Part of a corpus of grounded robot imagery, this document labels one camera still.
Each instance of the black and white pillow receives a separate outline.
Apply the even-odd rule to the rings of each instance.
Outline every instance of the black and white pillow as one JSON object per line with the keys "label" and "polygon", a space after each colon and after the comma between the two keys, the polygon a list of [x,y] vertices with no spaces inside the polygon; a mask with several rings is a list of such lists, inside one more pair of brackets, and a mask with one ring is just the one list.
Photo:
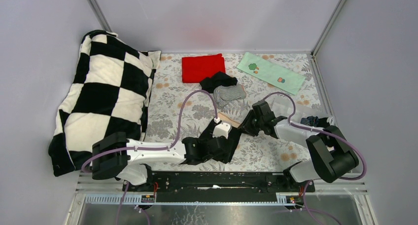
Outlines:
{"label": "black and white pillow", "polygon": [[143,139],[160,56],[161,51],[131,48],[115,33],[97,30],[83,37],[74,82],[58,107],[49,145],[55,176],[79,170],[92,145],[114,132]]}

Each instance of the red cloth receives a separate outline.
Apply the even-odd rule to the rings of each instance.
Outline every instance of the red cloth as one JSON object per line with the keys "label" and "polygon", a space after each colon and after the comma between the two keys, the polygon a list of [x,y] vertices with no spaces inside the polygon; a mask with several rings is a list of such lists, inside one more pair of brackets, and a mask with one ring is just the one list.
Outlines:
{"label": "red cloth", "polygon": [[184,57],[181,59],[183,83],[199,83],[219,71],[225,73],[225,60],[222,54]]}

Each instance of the floral mat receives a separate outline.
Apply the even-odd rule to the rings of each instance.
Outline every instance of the floral mat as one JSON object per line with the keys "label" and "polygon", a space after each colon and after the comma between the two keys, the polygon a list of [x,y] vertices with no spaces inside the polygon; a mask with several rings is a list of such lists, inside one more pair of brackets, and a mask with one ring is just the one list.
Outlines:
{"label": "floral mat", "polygon": [[[185,84],[181,80],[181,58],[207,54],[163,54],[155,73],[148,109],[148,128],[145,141],[172,142],[175,138],[180,107],[186,96],[201,89],[200,84]],[[298,94],[292,96],[298,104],[320,110],[320,101],[311,67],[306,54],[259,54],[262,58],[279,64],[306,77]],[[219,109],[227,117],[241,122],[251,105],[271,92],[280,91],[262,80],[236,68],[243,54],[223,54],[226,73],[238,79],[244,86],[247,97],[234,100]],[[195,94],[186,103],[181,120],[180,138],[198,137],[213,115],[211,101],[205,94]],[[257,137],[243,134],[232,161],[223,164],[209,160],[200,165],[174,165],[152,163],[153,170],[170,171],[282,171],[297,161],[309,159],[306,148],[293,142],[277,140],[262,132]]]}

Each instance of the light green cloth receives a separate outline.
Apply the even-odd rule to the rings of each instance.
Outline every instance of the light green cloth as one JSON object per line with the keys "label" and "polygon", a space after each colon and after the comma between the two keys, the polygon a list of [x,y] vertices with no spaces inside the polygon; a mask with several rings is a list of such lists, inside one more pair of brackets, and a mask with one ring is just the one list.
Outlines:
{"label": "light green cloth", "polygon": [[292,95],[298,93],[305,81],[305,76],[248,52],[237,68]]}

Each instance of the gray wall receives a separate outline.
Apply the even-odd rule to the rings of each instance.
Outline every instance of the gray wall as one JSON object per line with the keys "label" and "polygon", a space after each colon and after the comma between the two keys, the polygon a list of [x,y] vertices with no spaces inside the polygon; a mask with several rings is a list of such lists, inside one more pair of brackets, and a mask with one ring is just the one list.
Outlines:
{"label": "gray wall", "polygon": [[416,224],[417,0],[348,0],[317,59],[380,224]]}
{"label": "gray wall", "polygon": [[307,51],[339,0],[97,0],[140,50]]}
{"label": "gray wall", "polygon": [[86,0],[0,0],[0,224],[60,225],[77,173],[55,178],[48,145],[82,36]]}

